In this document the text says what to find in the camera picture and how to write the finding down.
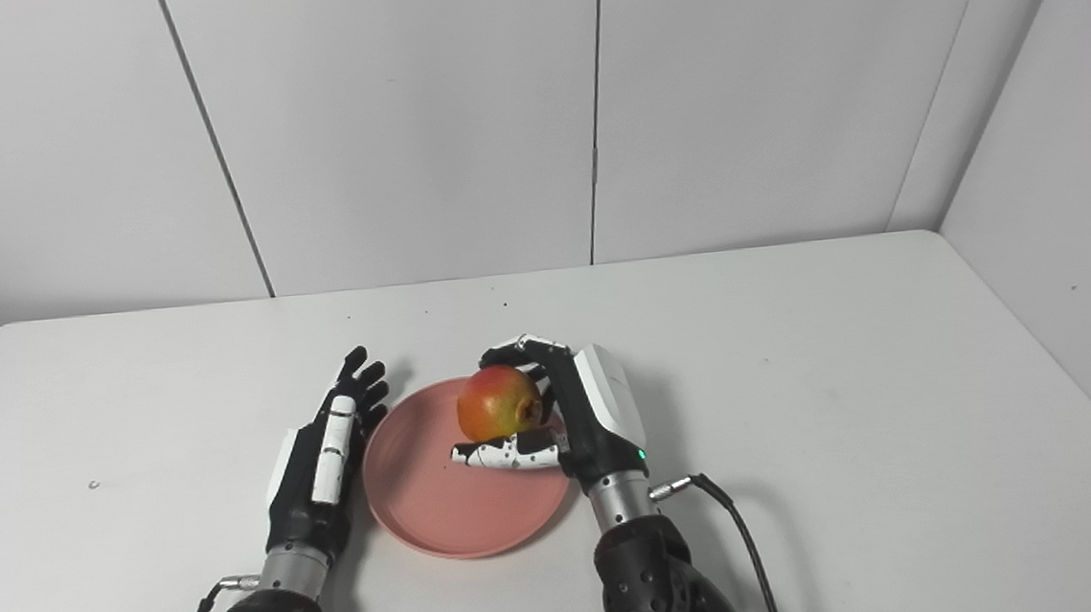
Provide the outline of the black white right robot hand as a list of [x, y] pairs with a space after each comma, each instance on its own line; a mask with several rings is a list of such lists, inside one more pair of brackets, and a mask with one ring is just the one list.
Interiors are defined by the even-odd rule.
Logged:
[[615, 475], [648, 477], [640, 413], [623, 367], [606, 347], [588, 345], [574, 351], [521, 334], [492, 346], [479, 363], [531, 368], [533, 381], [546, 382], [542, 399], [556, 406], [561, 423], [482, 443], [456, 443], [452, 463], [488, 470], [559, 467], [584, 491]]

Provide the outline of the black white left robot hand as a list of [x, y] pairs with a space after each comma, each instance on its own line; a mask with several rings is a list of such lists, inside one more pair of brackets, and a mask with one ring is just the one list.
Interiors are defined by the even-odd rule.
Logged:
[[345, 553], [352, 535], [352, 482], [388, 413], [384, 376], [383, 361], [371, 361], [365, 347], [356, 345], [313, 419], [287, 435], [272, 479], [267, 552], [311, 547], [329, 566]]

